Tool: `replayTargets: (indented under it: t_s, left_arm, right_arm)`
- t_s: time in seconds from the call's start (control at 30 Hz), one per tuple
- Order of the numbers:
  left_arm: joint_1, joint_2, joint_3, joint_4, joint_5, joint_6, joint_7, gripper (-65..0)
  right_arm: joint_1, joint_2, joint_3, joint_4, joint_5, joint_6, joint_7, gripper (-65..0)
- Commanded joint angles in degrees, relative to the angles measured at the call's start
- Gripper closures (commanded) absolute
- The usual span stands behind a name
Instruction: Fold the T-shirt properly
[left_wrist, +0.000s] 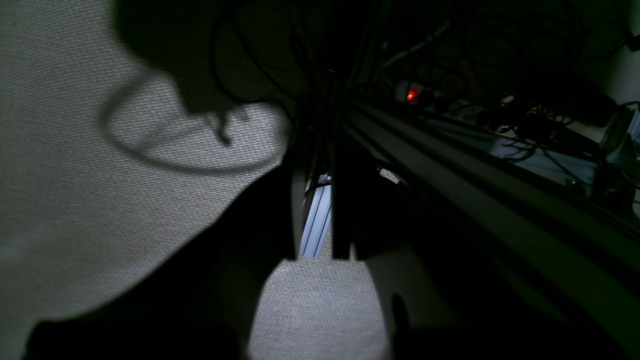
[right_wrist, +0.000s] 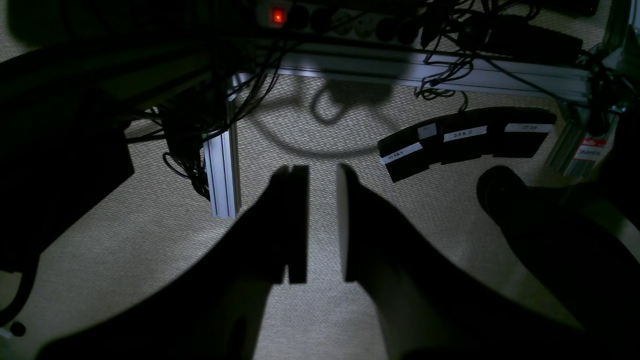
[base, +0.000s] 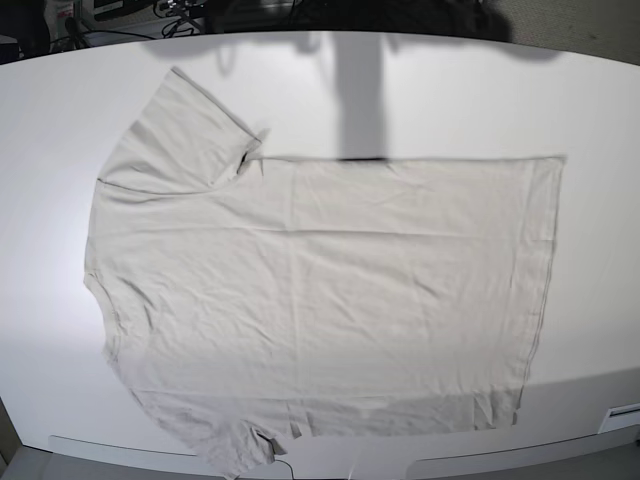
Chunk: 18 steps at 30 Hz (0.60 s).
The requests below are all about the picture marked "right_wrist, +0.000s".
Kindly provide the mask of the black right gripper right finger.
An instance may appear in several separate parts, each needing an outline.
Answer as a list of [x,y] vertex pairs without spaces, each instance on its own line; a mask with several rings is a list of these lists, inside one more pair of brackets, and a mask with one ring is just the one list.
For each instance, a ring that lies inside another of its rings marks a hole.
[[390,360],[562,360],[585,350],[585,333],[473,278],[345,163],[336,201],[343,277],[374,303]]

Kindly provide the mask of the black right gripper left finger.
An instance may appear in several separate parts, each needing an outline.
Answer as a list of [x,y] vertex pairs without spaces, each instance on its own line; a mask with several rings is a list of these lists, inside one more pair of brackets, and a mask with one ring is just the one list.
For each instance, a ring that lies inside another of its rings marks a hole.
[[308,166],[282,166],[186,272],[141,303],[46,344],[42,360],[251,360],[266,301],[306,282]]

